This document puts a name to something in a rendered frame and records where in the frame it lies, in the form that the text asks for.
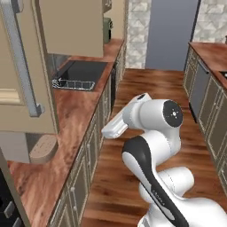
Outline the olive lower cabinet door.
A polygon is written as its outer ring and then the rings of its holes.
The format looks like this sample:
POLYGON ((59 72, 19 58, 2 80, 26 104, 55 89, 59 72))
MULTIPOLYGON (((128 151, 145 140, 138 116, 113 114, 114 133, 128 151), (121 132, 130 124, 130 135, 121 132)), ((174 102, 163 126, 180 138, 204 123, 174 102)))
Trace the olive lower cabinet door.
POLYGON ((70 199, 73 209, 73 196, 75 194, 77 203, 77 212, 73 210, 75 226, 79 227, 82 221, 83 211, 85 209, 86 200, 88 198, 88 180, 85 156, 74 164, 71 172, 72 182, 69 186, 70 199))
POLYGON ((98 160, 98 125, 95 118, 92 119, 89 129, 87 131, 85 146, 88 143, 90 144, 90 159, 87 154, 87 166, 89 170, 90 182, 92 182, 98 160))
POLYGON ((68 205, 65 200, 59 200, 50 220, 49 227, 71 227, 68 205))

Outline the olive lower cabinet drawers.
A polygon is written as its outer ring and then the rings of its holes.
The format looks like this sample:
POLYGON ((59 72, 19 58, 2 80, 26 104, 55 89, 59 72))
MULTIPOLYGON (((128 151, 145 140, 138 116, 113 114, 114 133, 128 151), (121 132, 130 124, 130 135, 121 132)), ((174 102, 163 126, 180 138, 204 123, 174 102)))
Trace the olive lower cabinet drawers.
POLYGON ((98 148, 101 148, 103 144, 103 139, 104 139, 101 133, 101 129, 104 128, 104 126, 106 125, 106 121, 108 120, 110 115, 110 109, 111 109, 110 89, 111 89, 111 79, 108 79, 98 104, 98 139, 99 139, 98 148))

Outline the olive cabinet run with dishwasher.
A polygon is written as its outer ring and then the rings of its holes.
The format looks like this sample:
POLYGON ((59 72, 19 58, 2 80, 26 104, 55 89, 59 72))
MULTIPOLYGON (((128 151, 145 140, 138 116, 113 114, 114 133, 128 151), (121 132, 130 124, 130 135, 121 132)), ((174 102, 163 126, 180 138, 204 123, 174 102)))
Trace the olive cabinet run with dishwasher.
POLYGON ((189 101, 198 59, 205 63, 210 77, 196 123, 227 195, 227 79, 219 73, 227 71, 227 44, 189 43, 183 81, 189 101))

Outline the grey dishwasher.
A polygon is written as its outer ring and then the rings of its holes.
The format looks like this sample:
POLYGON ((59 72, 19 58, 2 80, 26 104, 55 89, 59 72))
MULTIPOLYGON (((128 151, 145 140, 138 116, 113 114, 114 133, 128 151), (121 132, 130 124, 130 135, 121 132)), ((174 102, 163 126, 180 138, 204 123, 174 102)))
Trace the grey dishwasher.
POLYGON ((198 121, 199 119, 200 108, 206 92, 209 77, 210 71, 207 66, 201 59, 198 59, 198 69, 194 77, 189 101, 192 116, 195 121, 198 121))

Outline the olive lower cabinet run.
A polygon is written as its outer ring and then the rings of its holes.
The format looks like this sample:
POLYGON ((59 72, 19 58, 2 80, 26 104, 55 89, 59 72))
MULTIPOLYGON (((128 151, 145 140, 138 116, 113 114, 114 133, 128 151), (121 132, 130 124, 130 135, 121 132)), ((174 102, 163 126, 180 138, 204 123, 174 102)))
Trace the olive lower cabinet run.
POLYGON ((119 51, 118 57, 116 59, 116 88, 119 87, 119 83, 123 77, 125 70, 125 60, 126 60, 126 44, 124 43, 119 51))

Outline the plain beige upper cabinet door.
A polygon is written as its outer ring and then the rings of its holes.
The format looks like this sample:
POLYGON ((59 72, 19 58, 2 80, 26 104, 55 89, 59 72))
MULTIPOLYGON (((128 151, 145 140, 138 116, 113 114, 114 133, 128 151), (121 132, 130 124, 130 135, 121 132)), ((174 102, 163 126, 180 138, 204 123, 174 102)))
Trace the plain beige upper cabinet door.
POLYGON ((39 0, 47 51, 101 58, 103 0, 39 0))

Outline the green small appliance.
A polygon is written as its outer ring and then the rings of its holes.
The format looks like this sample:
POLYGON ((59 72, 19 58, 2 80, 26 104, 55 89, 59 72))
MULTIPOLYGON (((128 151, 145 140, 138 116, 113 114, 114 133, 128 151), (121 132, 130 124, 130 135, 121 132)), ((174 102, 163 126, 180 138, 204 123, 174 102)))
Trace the green small appliance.
POLYGON ((104 18, 103 33, 104 43, 109 43, 112 36, 113 22, 110 18, 104 18))

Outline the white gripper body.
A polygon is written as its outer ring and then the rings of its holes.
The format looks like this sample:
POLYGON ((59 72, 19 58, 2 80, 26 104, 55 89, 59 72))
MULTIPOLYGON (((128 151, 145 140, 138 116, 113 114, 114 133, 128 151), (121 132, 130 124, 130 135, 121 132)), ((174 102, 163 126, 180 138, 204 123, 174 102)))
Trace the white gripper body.
POLYGON ((102 135, 105 138, 120 137, 128 128, 128 125, 123 121, 122 117, 110 120, 104 128, 101 129, 102 135))

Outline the beige rounded object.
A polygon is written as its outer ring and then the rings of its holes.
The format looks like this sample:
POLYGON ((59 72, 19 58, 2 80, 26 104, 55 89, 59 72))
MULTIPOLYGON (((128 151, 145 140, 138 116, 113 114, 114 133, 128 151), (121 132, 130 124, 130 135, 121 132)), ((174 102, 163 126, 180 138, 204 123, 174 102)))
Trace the beige rounded object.
POLYGON ((44 164, 53 158, 58 147, 58 140, 55 136, 43 135, 31 150, 30 161, 33 164, 44 164))

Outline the black oven with grey buttons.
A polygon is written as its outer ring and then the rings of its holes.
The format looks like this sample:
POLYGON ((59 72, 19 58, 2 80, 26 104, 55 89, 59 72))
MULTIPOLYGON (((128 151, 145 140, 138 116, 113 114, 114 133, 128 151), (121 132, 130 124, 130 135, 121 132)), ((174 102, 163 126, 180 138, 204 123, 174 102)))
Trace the black oven with grey buttons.
POLYGON ((0 227, 31 227, 1 149, 0 227))

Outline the black oven front under hob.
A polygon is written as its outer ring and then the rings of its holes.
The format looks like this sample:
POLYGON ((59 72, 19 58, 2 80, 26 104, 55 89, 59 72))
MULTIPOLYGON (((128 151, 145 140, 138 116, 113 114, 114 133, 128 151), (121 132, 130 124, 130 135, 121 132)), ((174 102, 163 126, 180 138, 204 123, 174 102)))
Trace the black oven front under hob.
POLYGON ((114 108, 114 101, 115 101, 115 92, 116 92, 116 67, 113 66, 111 71, 111 111, 114 108))

